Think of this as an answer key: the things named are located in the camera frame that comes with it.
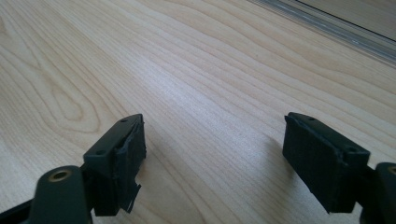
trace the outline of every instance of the wooden table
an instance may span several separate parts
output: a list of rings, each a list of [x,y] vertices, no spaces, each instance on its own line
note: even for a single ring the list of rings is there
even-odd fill
[[[358,223],[283,158],[284,115],[396,161],[396,69],[248,1],[0,2],[0,210],[142,113],[131,215],[95,223]]]

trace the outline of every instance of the wood grain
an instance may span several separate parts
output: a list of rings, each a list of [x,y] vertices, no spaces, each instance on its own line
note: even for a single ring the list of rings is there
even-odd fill
[[[0,210],[142,113],[131,215],[96,223],[357,223],[283,159],[290,111],[396,161],[396,69],[244,1],[0,2]]]

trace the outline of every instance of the screw hole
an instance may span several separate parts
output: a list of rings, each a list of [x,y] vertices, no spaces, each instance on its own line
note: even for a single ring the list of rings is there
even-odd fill
[[[53,173],[52,175],[49,176],[49,182],[59,182],[62,181],[64,179],[66,179],[67,177],[69,177],[72,173],[69,170],[60,170],[57,171],[55,173]]]
[[[396,166],[390,166],[390,167],[389,167],[389,171],[390,171],[391,173],[393,173],[394,175],[396,175]]]
[[[97,151],[96,152],[96,155],[103,155],[103,154],[105,154],[106,152],[104,151],[104,150],[99,150],[99,151]]]

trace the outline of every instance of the black plastic part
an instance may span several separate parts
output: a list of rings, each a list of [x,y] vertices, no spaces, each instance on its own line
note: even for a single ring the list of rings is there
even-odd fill
[[[120,208],[130,213],[140,185],[134,181],[146,158],[144,122],[141,114],[118,121],[84,154],[84,175],[97,216],[115,216]]]
[[[370,152],[317,119],[289,113],[283,155],[327,212],[350,213]]]
[[[396,164],[379,163],[375,168],[376,206],[387,224],[396,223]]]
[[[381,209],[378,206],[377,192],[375,192],[377,180],[377,171],[370,167],[367,167],[366,172],[358,177],[357,201],[363,207],[360,218],[361,223],[385,224]]]
[[[21,203],[0,214],[0,223],[23,223],[29,218],[32,200]]]
[[[81,171],[77,166],[63,166],[38,180],[29,223],[91,223],[90,210]]]

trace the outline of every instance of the light wood surface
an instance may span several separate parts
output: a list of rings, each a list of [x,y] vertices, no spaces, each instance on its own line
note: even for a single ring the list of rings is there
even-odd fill
[[[299,0],[299,2],[396,41],[395,0]]]
[[[96,223],[358,223],[281,154],[304,113],[396,161],[396,69],[248,1],[0,1],[0,210],[142,113],[131,215]]]

